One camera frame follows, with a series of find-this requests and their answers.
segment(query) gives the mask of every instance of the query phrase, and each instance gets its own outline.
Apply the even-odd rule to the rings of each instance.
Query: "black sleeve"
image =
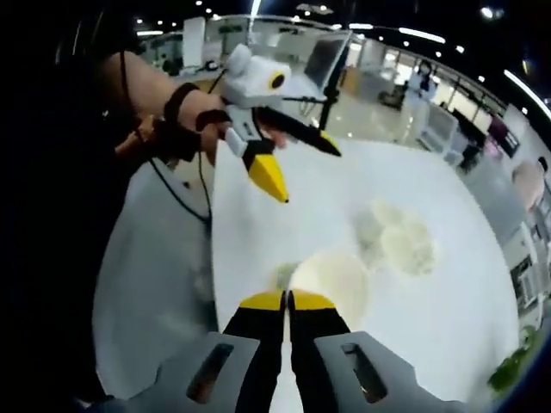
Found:
[[[121,51],[138,52],[139,41],[133,27],[133,10],[128,2],[104,7],[96,20],[91,46],[91,54],[96,61]]]

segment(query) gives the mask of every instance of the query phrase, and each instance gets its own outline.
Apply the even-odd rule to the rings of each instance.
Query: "monitor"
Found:
[[[312,54],[306,63],[304,74],[321,90],[329,83],[329,78],[338,60],[346,50],[351,32],[322,34],[318,37]]]

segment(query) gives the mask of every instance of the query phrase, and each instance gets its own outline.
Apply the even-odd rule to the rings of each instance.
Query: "white table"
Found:
[[[167,168],[157,166],[190,208],[206,208]],[[97,371],[107,394],[130,398],[151,385],[161,362],[207,334],[204,290],[210,240],[203,223],[174,200],[145,163],[103,256],[94,300]]]
[[[219,146],[213,259],[220,328],[242,299],[267,288],[282,262],[327,247],[356,252],[352,216],[384,198],[422,216],[442,259],[423,278],[389,269],[370,277],[365,330],[409,361],[426,390],[468,401],[518,345],[515,293],[489,224],[438,156],[349,139],[338,144],[343,158],[302,144],[277,152],[288,204],[255,187],[241,161]],[[281,411],[298,410],[296,395],[285,407],[283,399]]]

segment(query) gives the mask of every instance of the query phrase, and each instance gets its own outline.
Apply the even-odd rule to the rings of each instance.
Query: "window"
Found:
[[[385,54],[385,61],[383,65],[385,67],[396,67],[398,55],[399,55],[399,52],[397,50],[387,49],[387,53]]]
[[[394,79],[396,84],[404,84],[412,76],[417,58],[409,54],[401,53],[398,59],[396,70],[398,75]]]
[[[487,113],[483,108],[474,116],[474,125],[478,127],[482,132],[487,133],[490,125],[492,124],[492,116]]]
[[[501,105],[501,103],[495,101],[490,96],[484,96],[483,102],[488,107],[488,112],[493,112],[501,117],[504,116],[505,108]]]
[[[360,51],[362,50],[362,44],[355,41],[350,42],[348,49],[348,56],[346,57],[346,65],[357,67],[358,59],[360,58]]]
[[[475,101],[477,105],[482,102],[482,96],[484,95],[482,90],[465,79],[461,79],[459,84],[465,96],[469,97],[472,101]]]
[[[454,94],[457,76],[438,67],[436,68],[435,74],[432,76],[432,80],[438,84],[436,87],[436,94],[432,99],[432,102],[436,105],[444,103],[448,106],[451,96]]]
[[[435,105],[440,105],[441,103],[444,103],[446,106],[448,106],[449,99],[451,99],[453,93],[454,87],[441,80],[436,87],[436,94],[432,98],[432,102]]]
[[[478,105],[466,97],[461,91],[456,90],[449,104],[449,111],[457,110],[469,120],[473,120]]]

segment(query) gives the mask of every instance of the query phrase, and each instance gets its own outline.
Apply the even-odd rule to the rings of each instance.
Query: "black cable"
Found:
[[[212,86],[208,90],[208,94],[210,95],[216,85],[219,83],[220,79],[226,74],[227,69],[223,69],[222,72],[214,79],[214,82]],[[210,196],[208,195],[207,190],[207,184],[205,183],[205,177],[203,176],[203,161],[202,161],[202,154],[201,152],[198,153],[199,156],[199,179],[201,179],[201,185],[203,186],[203,191],[205,192],[205,199],[207,200],[207,208],[208,208],[208,219],[212,222],[213,220],[213,209],[210,203]]]
[[[127,80],[127,61],[125,59],[125,56],[124,56],[124,51],[121,52],[121,83],[122,83],[122,91],[123,91],[123,94],[125,96],[125,99],[127,100],[127,105],[128,105],[128,109],[131,111],[131,115],[134,117],[134,118],[138,118],[138,114],[136,112],[136,110],[134,109],[134,106],[132,104],[132,100],[130,99],[130,91],[128,90],[128,80]],[[143,136],[141,136],[141,133],[139,131],[139,127],[136,126],[134,128],[134,131],[136,132],[136,136],[138,136],[138,139],[145,145],[145,140],[143,138]],[[151,157],[149,157],[148,159],[148,162],[150,163],[150,165],[153,167],[153,169],[155,170],[155,172],[157,173],[158,177],[161,179],[161,181],[163,182],[163,184],[166,186],[166,188],[169,190],[169,192],[172,194],[172,196],[174,197],[174,199],[176,200],[176,202],[178,202],[178,204],[180,204],[181,207],[183,207],[186,211],[188,211],[189,213],[191,213],[194,217],[196,217],[197,219],[199,219],[202,223],[204,224],[207,224],[207,225],[210,225],[210,222],[211,222],[211,218],[212,218],[212,212],[210,210],[210,200],[208,201],[208,211],[209,211],[209,215],[208,217],[202,217],[201,215],[199,215],[198,213],[196,213],[193,209],[191,209],[189,206],[187,206],[181,199],[180,197],[177,195],[176,192],[174,192],[174,189],[172,189],[172,187],[170,186],[170,184],[166,181],[166,179],[164,179],[164,176],[163,174],[161,173],[161,171],[158,169],[157,165],[153,162],[153,159]],[[203,181],[203,187],[205,189],[205,194],[207,193],[207,186],[204,184],[204,180]]]
[[[314,97],[284,97],[283,101],[287,102],[309,102],[309,103],[324,103],[325,101],[321,101],[319,99],[316,99]]]

